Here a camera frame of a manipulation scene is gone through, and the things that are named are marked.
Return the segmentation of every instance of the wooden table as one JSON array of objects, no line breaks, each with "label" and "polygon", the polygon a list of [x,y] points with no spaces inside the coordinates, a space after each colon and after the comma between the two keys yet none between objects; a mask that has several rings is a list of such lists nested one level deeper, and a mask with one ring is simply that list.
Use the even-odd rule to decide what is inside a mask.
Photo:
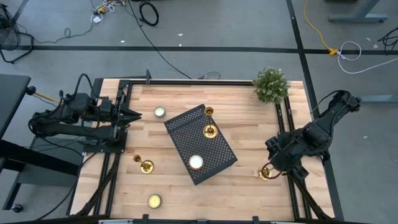
[{"label": "wooden table", "polygon": [[[105,79],[101,96],[115,98],[118,83],[118,79]],[[146,213],[155,219],[252,220],[258,216],[260,220],[293,220],[287,178],[261,180],[257,176],[268,158],[264,143],[279,132],[279,125],[275,105],[260,102],[253,89],[228,85],[133,85],[130,109],[142,113],[142,119],[131,123],[128,129],[111,218],[141,218]],[[289,98],[295,127],[302,127],[311,119],[302,82],[291,83]],[[202,103],[214,108],[213,119],[238,161],[195,186],[163,122]],[[165,118],[154,116],[156,106],[166,109]],[[287,113],[284,109],[282,112],[289,130]],[[153,173],[140,172],[139,164],[132,159],[136,154],[154,162]],[[95,155],[82,168],[71,214],[79,211],[96,190],[103,156]],[[333,216],[321,160],[305,157],[302,163],[310,173],[305,179],[307,189],[325,213]],[[304,217],[301,196],[296,191]],[[161,207],[147,206],[152,194],[162,197]]]}]

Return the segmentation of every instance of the metal mesh tray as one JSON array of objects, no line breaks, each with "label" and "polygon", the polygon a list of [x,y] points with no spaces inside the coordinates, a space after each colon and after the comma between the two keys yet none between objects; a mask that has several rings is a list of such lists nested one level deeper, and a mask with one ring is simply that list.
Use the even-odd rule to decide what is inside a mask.
[{"label": "metal mesh tray", "polygon": [[[209,124],[205,105],[199,105],[164,124],[195,185],[238,161],[218,127],[215,138],[208,139],[203,135],[203,128]],[[189,158],[193,155],[203,158],[203,168],[198,171],[189,167]]]}]

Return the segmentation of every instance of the floor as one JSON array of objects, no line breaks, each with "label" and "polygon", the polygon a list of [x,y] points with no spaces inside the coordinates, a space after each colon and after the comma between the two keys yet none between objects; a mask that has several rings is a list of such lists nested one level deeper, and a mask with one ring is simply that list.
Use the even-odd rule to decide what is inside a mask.
[{"label": "floor", "polygon": [[[20,5],[25,7],[17,22],[26,27],[36,39],[55,40],[63,37],[66,27],[72,35],[90,28],[89,0],[1,0],[14,15]],[[293,0],[296,20],[305,49],[323,49],[318,34],[305,22],[304,0]],[[356,3],[310,0],[307,16],[319,28],[328,45],[339,48],[347,40],[357,42],[364,50],[382,50],[377,39],[396,28],[398,2],[384,0],[373,13],[389,14],[382,24],[339,24],[328,22],[329,14],[353,12],[363,2]],[[264,47],[296,49],[286,1],[275,0],[162,0],[153,1],[160,14],[157,27],[143,25],[156,46],[163,47]],[[138,13],[138,3],[133,3]],[[27,45],[23,37],[22,45]],[[0,62],[0,72],[28,75],[37,91],[58,96],[58,91],[71,92],[81,73],[92,80],[99,77],[144,75],[149,69],[154,78],[183,78],[168,66],[154,51],[138,51],[139,46],[150,46],[135,20],[121,6],[106,14],[103,21],[83,37],[65,39],[56,44],[36,44],[33,51],[16,64]],[[75,48],[45,46],[80,46]],[[6,52],[9,58],[23,51]],[[283,69],[289,80],[304,80],[302,65],[296,53],[267,52],[162,52],[162,55],[181,71],[197,78],[217,71],[222,79],[253,79],[263,67]],[[306,54],[317,99],[333,90],[345,89],[352,94],[397,94],[396,70],[393,62],[358,75],[348,75],[338,66],[336,57],[325,54]],[[385,62],[396,56],[363,55],[354,63],[343,62],[346,70],[357,71]],[[88,91],[83,82],[80,91]],[[327,103],[321,105],[321,111]],[[12,120],[4,139],[28,146],[33,135],[27,122],[36,111],[49,108],[36,98],[25,97]],[[392,104],[363,104],[361,111],[349,114],[335,127],[330,148],[331,163],[345,220],[366,223],[394,223],[398,219],[398,133],[396,114]],[[2,172],[0,203],[9,183],[16,174]],[[25,205],[20,214],[0,211],[0,222],[32,220],[47,211],[68,192],[68,187],[25,185],[16,202]],[[65,215],[66,203],[51,217]]]}]

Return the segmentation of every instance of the green plant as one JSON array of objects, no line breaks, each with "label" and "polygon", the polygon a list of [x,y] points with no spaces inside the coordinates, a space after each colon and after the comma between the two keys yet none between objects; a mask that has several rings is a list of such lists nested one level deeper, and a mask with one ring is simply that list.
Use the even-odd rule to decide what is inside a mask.
[{"label": "green plant", "polygon": [[258,72],[253,80],[254,90],[259,99],[265,103],[280,103],[287,96],[290,85],[281,69],[266,67]]}]

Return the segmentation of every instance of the candle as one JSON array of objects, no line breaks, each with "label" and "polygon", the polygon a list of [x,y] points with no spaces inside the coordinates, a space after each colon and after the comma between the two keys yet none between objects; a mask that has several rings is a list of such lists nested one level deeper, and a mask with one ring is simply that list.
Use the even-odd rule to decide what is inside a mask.
[{"label": "candle", "polygon": [[150,208],[158,208],[161,203],[162,203],[162,199],[160,198],[159,195],[151,195],[148,198],[148,206]]},{"label": "candle", "polygon": [[164,118],[166,116],[166,110],[161,106],[156,107],[154,113],[157,118]]},{"label": "candle", "polygon": [[198,155],[191,156],[189,166],[192,170],[200,170],[203,167],[203,159]]}]

